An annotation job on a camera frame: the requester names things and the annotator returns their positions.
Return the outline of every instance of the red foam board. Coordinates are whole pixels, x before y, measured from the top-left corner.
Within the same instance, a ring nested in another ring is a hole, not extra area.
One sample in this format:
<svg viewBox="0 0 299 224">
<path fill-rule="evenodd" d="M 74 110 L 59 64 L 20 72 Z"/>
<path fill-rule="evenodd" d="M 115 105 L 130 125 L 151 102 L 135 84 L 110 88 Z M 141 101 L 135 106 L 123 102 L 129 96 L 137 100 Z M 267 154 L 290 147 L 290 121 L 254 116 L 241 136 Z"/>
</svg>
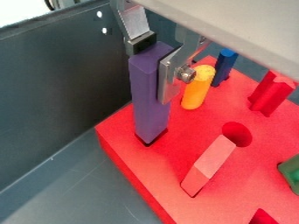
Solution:
<svg viewBox="0 0 299 224">
<path fill-rule="evenodd" d="M 213 57 L 202 64 L 215 65 Z M 231 70 L 230 78 L 210 89 L 202 106 L 186 110 L 182 94 L 173 100 L 169 131 L 146 147 L 135 136 L 133 105 L 97 126 L 102 147 L 142 194 L 163 223 L 250 223 L 259 208 L 279 223 L 297 224 L 299 197 L 277 170 L 298 154 L 299 108 L 285 101 L 265 117 L 249 109 L 258 83 Z M 242 123 L 253 142 L 237 147 L 226 163 L 191 198 L 181 187 L 189 170 L 226 123 Z"/>
</svg>

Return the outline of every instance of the purple rectangular prism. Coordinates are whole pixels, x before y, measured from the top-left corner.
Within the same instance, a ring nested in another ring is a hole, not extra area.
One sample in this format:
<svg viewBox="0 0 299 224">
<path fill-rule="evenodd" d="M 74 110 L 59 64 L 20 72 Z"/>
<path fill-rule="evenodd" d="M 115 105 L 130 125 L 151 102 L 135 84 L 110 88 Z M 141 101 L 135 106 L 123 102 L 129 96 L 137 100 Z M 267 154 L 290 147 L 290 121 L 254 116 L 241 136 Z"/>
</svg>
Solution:
<svg viewBox="0 0 299 224">
<path fill-rule="evenodd" d="M 157 98 L 159 60 L 174 48 L 157 42 L 129 60 L 131 93 L 135 111 L 135 133 L 150 144 L 169 124 L 171 103 Z"/>
</svg>

